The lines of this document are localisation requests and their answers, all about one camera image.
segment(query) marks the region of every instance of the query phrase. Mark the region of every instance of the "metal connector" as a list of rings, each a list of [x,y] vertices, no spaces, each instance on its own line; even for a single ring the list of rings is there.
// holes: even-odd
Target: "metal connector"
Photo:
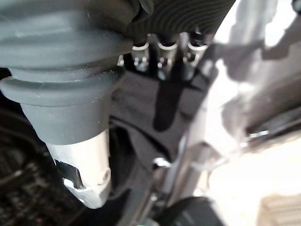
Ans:
[[[170,72],[174,64],[175,55],[178,49],[178,44],[172,46],[164,46],[158,43],[159,58],[158,58],[158,77],[161,80],[168,80]]]
[[[47,147],[74,196],[91,209],[102,207],[111,189],[108,132],[72,145]]]
[[[140,72],[146,72],[149,68],[149,43],[145,43],[143,46],[133,46],[132,57],[135,68]]]
[[[208,46],[206,44],[202,46],[194,46],[191,44],[191,42],[187,43],[187,52],[183,57],[183,63],[185,66],[183,80],[190,81],[193,78],[195,69],[205,54],[207,48]]]

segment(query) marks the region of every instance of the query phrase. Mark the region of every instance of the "ribbed rubber sleeve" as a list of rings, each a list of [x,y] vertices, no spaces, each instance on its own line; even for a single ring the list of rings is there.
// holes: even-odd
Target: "ribbed rubber sleeve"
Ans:
[[[148,33],[215,33],[235,0],[157,0],[151,17],[130,24],[127,34],[135,40]]]

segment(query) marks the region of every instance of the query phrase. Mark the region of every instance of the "machine part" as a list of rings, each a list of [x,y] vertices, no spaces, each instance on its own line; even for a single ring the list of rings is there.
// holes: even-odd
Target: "machine part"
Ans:
[[[133,46],[132,58],[136,70],[140,72],[147,72],[149,68],[149,43],[145,43],[143,46]]]
[[[202,34],[199,31],[189,33],[189,40],[192,46],[195,47],[204,46],[206,44],[205,39],[206,39],[206,35]]]
[[[178,44],[172,46],[164,46],[158,42],[158,77],[161,80],[169,80],[171,77],[171,69],[174,64],[175,55],[178,49]]]
[[[146,226],[149,223],[154,223],[151,220],[152,211],[154,210],[156,203],[161,201],[162,186],[166,178],[167,170],[170,167],[170,163],[164,158],[156,158],[153,161],[153,176],[149,189],[145,191],[143,200],[141,201],[138,209],[136,210],[130,226]]]
[[[191,41],[187,43],[187,52],[183,57],[184,72],[182,73],[182,79],[184,81],[190,81],[193,78],[196,67],[207,48],[208,46],[206,44],[195,46],[191,43]]]
[[[172,46],[175,43],[178,42],[179,39],[179,34],[169,34],[169,35],[162,35],[162,34],[157,34],[157,39],[163,46]]]
[[[64,185],[87,207],[102,207],[110,193],[108,132],[72,144],[47,144]]]
[[[276,115],[261,125],[248,128],[248,137],[246,138],[246,142],[248,142],[249,145],[257,145],[262,141],[276,138],[292,131],[300,130],[300,113],[301,108],[297,107]]]
[[[12,77],[1,81],[1,91],[7,98],[21,103],[24,114],[45,143],[74,144],[108,128],[111,92],[121,82],[120,68],[97,74],[89,70],[48,72],[41,76],[12,72]],[[87,78],[74,78],[84,75]]]
[[[123,55],[120,55],[118,58],[117,66],[123,67],[124,66],[124,58]]]
[[[275,15],[282,15],[280,19],[295,16],[292,9],[287,12],[287,8],[291,6],[285,0],[237,1],[233,13],[224,20],[225,26],[222,24],[217,32],[217,44],[211,49],[214,55],[210,58],[213,66],[210,75],[217,77],[185,136],[187,156],[180,169],[190,170],[179,171],[177,180],[183,183],[176,184],[171,197],[209,195],[216,201],[215,210],[225,225],[299,223],[292,205],[291,209],[284,205],[284,211],[277,201],[275,212],[265,199],[285,195],[297,200],[301,190],[300,134],[297,142],[288,136],[285,145],[268,140],[265,144],[270,145],[269,150],[263,146],[254,149],[244,142],[246,128],[264,125],[273,117],[300,107],[300,89],[297,88],[301,81],[300,64],[296,61],[300,58],[300,18],[296,17],[292,24],[291,20],[284,20],[289,25],[280,34],[281,39],[273,51],[267,52],[263,46],[267,38],[276,36],[266,30],[270,23],[279,26],[278,20],[274,22]],[[251,131],[253,139],[271,138],[269,135],[282,134],[284,130],[286,133],[295,126],[300,129],[300,113],[282,117],[269,121],[272,122],[270,127],[265,124]]]

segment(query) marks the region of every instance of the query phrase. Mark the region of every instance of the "black fabric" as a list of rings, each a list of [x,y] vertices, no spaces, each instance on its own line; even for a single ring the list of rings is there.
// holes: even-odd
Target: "black fabric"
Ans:
[[[110,199],[120,197],[151,178],[141,159],[134,151],[128,132],[120,127],[110,128],[110,168],[112,189]]]
[[[147,168],[156,155],[174,160],[206,87],[201,75],[185,84],[127,72],[123,84],[113,93],[111,121],[128,130],[138,158]]]

